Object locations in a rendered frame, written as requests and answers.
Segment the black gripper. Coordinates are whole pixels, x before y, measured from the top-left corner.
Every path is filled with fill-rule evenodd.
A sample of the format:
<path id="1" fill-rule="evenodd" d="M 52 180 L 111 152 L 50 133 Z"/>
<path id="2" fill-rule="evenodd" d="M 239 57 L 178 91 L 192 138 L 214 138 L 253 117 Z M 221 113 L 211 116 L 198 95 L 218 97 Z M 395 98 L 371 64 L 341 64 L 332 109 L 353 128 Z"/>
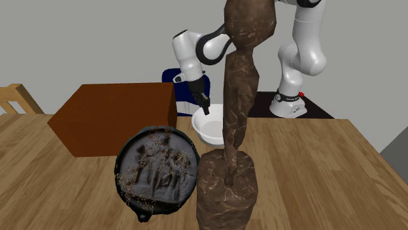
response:
<path id="1" fill-rule="evenodd" d="M 192 93 L 193 98 L 200 107 L 203 107 L 203 112 L 207 116 L 209 115 L 210 98 L 205 95 L 205 86 L 206 82 L 204 76 L 188 82 L 188 88 Z"/>

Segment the white bowl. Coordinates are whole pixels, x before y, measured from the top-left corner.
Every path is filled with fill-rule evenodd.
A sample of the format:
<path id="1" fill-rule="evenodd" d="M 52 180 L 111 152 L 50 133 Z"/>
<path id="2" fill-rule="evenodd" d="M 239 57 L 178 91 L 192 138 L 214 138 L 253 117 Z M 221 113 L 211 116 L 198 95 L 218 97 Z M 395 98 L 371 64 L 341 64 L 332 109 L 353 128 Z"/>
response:
<path id="1" fill-rule="evenodd" d="M 192 114 L 192 127 L 198 137 L 203 143 L 214 148 L 224 147 L 223 108 L 223 104 L 212 104 L 208 115 L 205 115 L 202 108 Z"/>

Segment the brown stone figure sculpture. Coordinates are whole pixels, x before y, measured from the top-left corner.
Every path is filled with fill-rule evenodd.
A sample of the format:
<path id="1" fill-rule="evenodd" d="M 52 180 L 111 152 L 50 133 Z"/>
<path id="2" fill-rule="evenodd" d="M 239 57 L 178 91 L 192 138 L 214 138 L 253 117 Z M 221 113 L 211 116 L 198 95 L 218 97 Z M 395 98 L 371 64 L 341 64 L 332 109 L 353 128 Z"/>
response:
<path id="1" fill-rule="evenodd" d="M 273 36 L 276 24 L 275 0 L 226 1 L 225 31 L 235 51 L 226 56 L 224 71 L 224 148 L 203 154 L 197 168 L 199 230 L 245 230 L 256 204 L 254 162 L 239 147 L 260 79 L 253 52 Z"/>

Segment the blue chair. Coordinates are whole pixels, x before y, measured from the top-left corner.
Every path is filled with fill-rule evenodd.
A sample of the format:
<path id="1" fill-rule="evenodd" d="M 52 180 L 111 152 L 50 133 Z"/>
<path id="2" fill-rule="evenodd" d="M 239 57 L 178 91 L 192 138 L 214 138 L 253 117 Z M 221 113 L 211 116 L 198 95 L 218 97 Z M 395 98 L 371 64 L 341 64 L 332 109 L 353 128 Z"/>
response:
<path id="1" fill-rule="evenodd" d="M 181 73 L 179 68 L 166 69 L 162 72 L 161 81 L 173 83 L 178 116 L 192 116 L 200 106 L 191 94 L 187 81 L 174 82 L 173 79 Z"/>

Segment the dark round relief plaque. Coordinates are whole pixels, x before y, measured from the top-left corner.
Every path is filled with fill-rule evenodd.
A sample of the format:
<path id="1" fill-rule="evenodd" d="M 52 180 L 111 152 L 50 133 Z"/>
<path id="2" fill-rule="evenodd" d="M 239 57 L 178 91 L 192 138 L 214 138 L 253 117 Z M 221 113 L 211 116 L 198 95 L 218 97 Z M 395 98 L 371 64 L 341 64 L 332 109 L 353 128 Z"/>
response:
<path id="1" fill-rule="evenodd" d="M 145 127 L 116 157 L 117 193 L 141 223 L 153 215 L 172 214 L 195 190 L 199 160 L 182 131 L 166 125 Z"/>

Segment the brown box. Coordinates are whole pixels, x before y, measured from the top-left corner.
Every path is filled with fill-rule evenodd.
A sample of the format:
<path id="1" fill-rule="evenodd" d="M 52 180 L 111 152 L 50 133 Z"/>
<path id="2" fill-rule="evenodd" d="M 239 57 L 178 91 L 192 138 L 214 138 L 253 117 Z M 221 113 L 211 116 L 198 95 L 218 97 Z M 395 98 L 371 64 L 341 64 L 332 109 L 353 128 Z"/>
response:
<path id="1" fill-rule="evenodd" d="M 115 156 L 141 129 L 177 125 L 172 83 L 83 84 L 48 125 L 75 157 Z"/>

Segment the black robot stand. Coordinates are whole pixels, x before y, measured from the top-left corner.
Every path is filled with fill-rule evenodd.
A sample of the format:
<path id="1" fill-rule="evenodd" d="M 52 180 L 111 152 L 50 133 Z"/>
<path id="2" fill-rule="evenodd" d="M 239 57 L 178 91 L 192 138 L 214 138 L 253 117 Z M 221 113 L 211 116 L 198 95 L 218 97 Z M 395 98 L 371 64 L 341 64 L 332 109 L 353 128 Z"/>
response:
<path id="1" fill-rule="evenodd" d="M 249 118 L 276 118 L 270 110 L 272 100 L 275 98 L 275 91 L 258 91 L 254 100 L 254 106 L 248 113 Z M 314 104 L 306 96 L 302 99 L 305 101 L 305 108 L 307 112 L 299 118 L 313 118 L 313 119 L 333 119 L 333 116 L 322 110 L 318 105 Z"/>

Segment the wooden chair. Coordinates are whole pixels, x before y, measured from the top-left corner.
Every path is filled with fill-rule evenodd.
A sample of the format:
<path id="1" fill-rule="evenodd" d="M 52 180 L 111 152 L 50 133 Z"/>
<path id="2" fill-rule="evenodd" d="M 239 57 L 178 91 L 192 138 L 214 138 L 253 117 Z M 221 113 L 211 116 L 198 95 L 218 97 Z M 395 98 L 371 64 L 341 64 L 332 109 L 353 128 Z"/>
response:
<path id="1" fill-rule="evenodd" d="M 10 104 L 11 101 L 17 102 L 26 114 L 44 114 L 23 84 L 0 87 L 0 107 L 8 114 L 17 114 L 18 112 Z"/>

